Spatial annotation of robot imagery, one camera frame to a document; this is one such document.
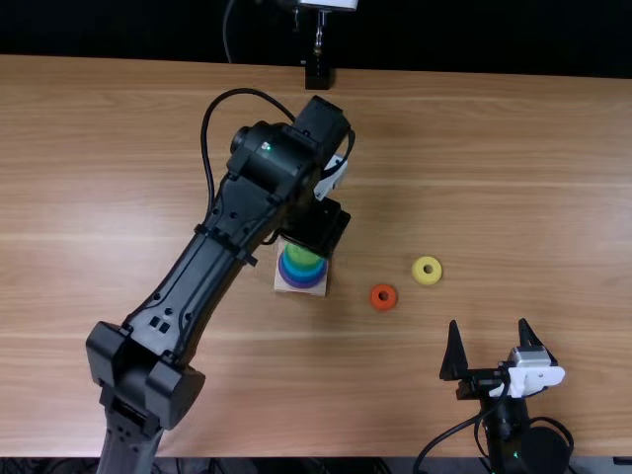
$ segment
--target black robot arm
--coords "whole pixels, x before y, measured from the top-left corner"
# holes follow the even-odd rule
[[[269,234],[323,257],[334,251],[350,216],[314,188],[350,130],[318,97],[292,125],[239,130],[217,196],[176,264],[120,326],[97,324],[86,347],[108,422],[99,473],[150,472],[163,431],[203,386],[189,363],[210,315]]]
[[[573,453],[571,433],[556,420],[530,418],[526,399],[543,392],[564,379],[564,369],[542,345],[526,320],[518,322],[520,345],[513,348],[507,360],[495,368],[469,368],[456,321],[451,321],[447,348],[439,372],[442,380],[458,380],[458,400],[478,400],[481,410],[470,420],[454,427],[431,441],[418,456],[414,474],[436,444],[458,431],[474,425],[474,437],[483,456],[482,461],[496,474],[563,474]],[[548,427],[535,426],[538,422]],[[478,438],[483,425],[489,454]]]

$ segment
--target cable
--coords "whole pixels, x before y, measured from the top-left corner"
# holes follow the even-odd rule
[[[226,53],[226,60],[229,64],[233,62],[232,57],[230,57],[230,51],[228,50],[228,17],[230,16],[230,12],[235,5],[235,0],[228,0],[226,4],[226,9],[224,10],[224,19],[221,23],[221,38],[224,42],[224,52]]]
[[[279,234],[280,230],[275,230],[275,232],[273,232],[273,235],[270,236],[270,239],[263,241],[261,245],[272,245],[274,242],[277,241],[277,237],[279,236]]]
[[[329,178],[330,176],[334,175],[336,172],[338,172],[338,170],[340,170],[343,167],[343,165],[347,162],[349,155],[352,154],[352,150],[354,149],[355,144],[356,144],[356,133],[352,129],[350,129],[349,138],[347,139],[347,152],[345,153],[345,157],[343,158],[343,161],[336,164],[336,166],[332,166],[331,168],[323,171],[323,173],[320,176],[321,180],[324,180],[325,178]]]
[[[476,422],[476,424],[474,424],[474,440],[476,441],[476,445],[478,446],[478,450],[481,452],[483,457],[485,459],[489,459],[490,458],[489,454],[487,454],[483,450],[483,446],[481,445],[481,441],[479,441],[479,439],[478,439],[478,429],[480,428],[480,426],[481,426],[481,421],[480,420],[478,422]]]
[[[460,423],[460,424],[456,425],[455,427],[450,428],[449,430],[447,430],[446,432],[440,434],[435,439],[433,439],[431,442],[426,444],[426,447],[424,449],[422,449],[422,452],[419,453],[419,456],[417,456],[417,459],[415,460],[415,464],[413,465],[413,474],[418,474],[419,473],[420,466],[422,465],[422,462],[424,461],[424,459],[426,458],[428,453],[431,452],[431,450],[437,444],[442,442],[444,439],[447,439],[450,436],[454,435],[455,433],[458,433],[461,430],[464,430],[467,427],[470,427],[470,426],[474,425],[477,421],[485,419],[490,414],[492,414],[492,413],[494,413],[496,411],[496,409],[501,405],[501,403],[503,403],[503,401],[507,398],[507,394],[510,391],[510,380],[509,380],[509,377],[508,377],[508,375],[506,373],[504,373],[504,375],[503,375],[503,383],[504,383],[504,386],[503,386],[503,392],[501,393],[501,396],[498,397],[498,400],[496,401],[496,403],[494,403],[494,405],[492,405],[492,407],[487,412],[479,413],[475,417],[472,417],[469,420],[466,420],[463,423]]]
[[[265,92],[258,91],[257,89],[232,89],[230,91],[224,92],[223,94],[220,94],[215,98],[213,102],[210,103],[208,108],[206,108],[204,118],[201,121],[201,132],[199,134],[199,141],[201,145],[201,161],[204,165],[204,172],[206,174],[206,185],[208,186],[208,210],[206,211],[206,217],[208,217],[208,214],[215,204],[215,183],[213,181],[213,174],[210,169],[210,160],[208,158],[208,123],[210,122],[210,116],[219,104],[221,104],[229,97],[237,96],[239,94],[251,94],[253,96],[261,97],[265,101],[275,106],[281,112],[283,112],[288,119],[290,119],[291,121],[295,121],[295,117],[292,112],[290,112],[281,102],[279,102],[272,96],[269,96]]]
[[[379,467],[379,470],[382,474],[392,474],[391,468],[388,467],[388,464],[386,464],[386,461],[384,461],[384,459],[382,459],[381,457],[378,457],[377,459],[375,459],[375,463],[376,463],[376,466]]]
[[[485,459],[483,459],[482,457],[479,457],[478,460],[481,462],[481,465],[485,468],[485,470],[489,472],[490,474],[492,474],[492,468],[487,465],[487,462],[485,462]]]

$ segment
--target black background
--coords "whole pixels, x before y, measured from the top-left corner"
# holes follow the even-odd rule
[[[222,62],[225,4],[0,0],[0,52]],[[275,0],[236,0],[234,61],[298,64],[313,31],[292,23]],[[325,41],[337,67],[632,77],[632,0],[359,0]]]

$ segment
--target green ring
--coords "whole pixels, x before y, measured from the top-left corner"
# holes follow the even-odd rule
[[[304,271],[318,268],[324,260],[309,250],[305,250],[295,244],[285,245],[285,254],[295,267]]]

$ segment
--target wooden table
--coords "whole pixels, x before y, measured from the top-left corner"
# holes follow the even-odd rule
[[[98,455],[84,342],[168,271],[206,203],[206,105],[257,87],[299,111],[298,68],[0,57],[0,456]],[[492,366],[525,317],[567,369],[529,401],[577,454],[632,453],[632,82],[339,71],[357,132],[335,193],[353,220],[325,299],[273,292],[275,251],[235,281],[194,367],[207,380],[160,455],[414,455],[472,416],[438,379],[447,326]],[[281,115],[238,97],[211,122]],[[414,260],[441,260],[421,287]],[[368,293],[387,282],[396,309]],[[432,455],[476,455],[471,430]]]

